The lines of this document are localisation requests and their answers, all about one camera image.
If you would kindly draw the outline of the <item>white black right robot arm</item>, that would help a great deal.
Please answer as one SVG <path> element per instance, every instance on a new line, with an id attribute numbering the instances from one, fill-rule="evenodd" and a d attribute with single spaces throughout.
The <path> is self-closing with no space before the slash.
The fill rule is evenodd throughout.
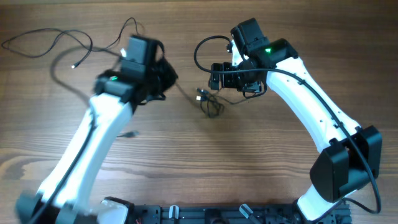
<path id="1" fill-rule="evenodd" d="M 276 92 L 311 135 L 319 153 L 310 169 L 312 182 L 297 200 L 303 221 L 317 222 L 379 175 L 382 136 L 361 127 L 327 96 L 311 77 L 298 52 L 285 39 L 269 41 L 257 20 L 231 30 L 231 62 L 211 66 L 212 90 L 233 88 L 246 98 Z"/>

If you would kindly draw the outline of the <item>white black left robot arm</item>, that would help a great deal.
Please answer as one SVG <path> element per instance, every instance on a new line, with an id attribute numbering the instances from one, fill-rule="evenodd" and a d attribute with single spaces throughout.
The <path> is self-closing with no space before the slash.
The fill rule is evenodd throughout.
<path id="1" fill-rule="evenodd" d="M 96 78 L 89 108 L 62 158 L 35 195 L 18 198 L 21 223 L 127 223 L 133 216 L 133 203 L 107 197 L 92 207 L 90 194 L 110 147 L 136 108 L 164 101 L 178 78 L 165 57 L 156 57 L 157 49 L 164 49 L 161 41 L 132 35 L 120 69 Z"/>

